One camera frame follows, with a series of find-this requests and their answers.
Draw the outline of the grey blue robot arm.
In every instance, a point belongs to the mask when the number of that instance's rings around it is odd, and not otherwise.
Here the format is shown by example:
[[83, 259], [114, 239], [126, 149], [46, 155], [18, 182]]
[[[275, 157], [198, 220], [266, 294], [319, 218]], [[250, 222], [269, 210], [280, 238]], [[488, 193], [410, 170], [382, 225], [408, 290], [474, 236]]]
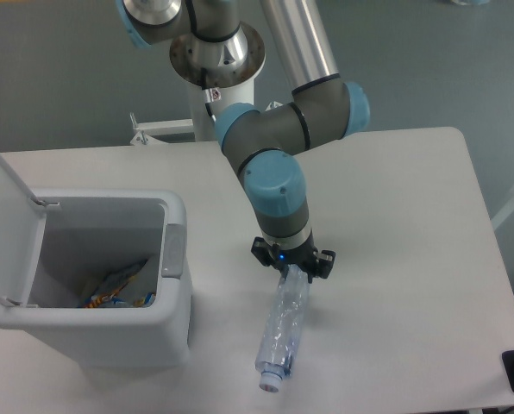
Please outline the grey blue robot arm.
[[335, 253], [314, 243], [296, 155], [362, 131], [369, 103], [359, 85], [341, 79], [315, 2], [265, 1], [261, 7], [292, 96], [266, 111], [230, 95], [254, 80], [266, 57], [238, 2], [116, 3], [134, 45], [170, 42], [173, 69], [196, 90], [195, 132], [217, 141], [254, 210], [261, 230], [251, 247], [255, 258], [281, 272], [295, 265], [309, 279], [325, 279]]

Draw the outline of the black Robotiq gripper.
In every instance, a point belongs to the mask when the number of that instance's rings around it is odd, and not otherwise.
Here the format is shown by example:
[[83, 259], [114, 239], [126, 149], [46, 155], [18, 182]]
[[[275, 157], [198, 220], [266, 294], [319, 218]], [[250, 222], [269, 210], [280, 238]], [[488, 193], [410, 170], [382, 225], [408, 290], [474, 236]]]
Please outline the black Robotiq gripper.
[[264, 267], [282, 270], [284, 266], [297, 265], [307, 274], [309, 284], [314, 279], [327, 279], [335, 264], [335, 252], [318, 251], [312, 236], [293, 249], [282, 249], [278, 244], [271, 245], [264, 238], [255, 237], [251, 253]]

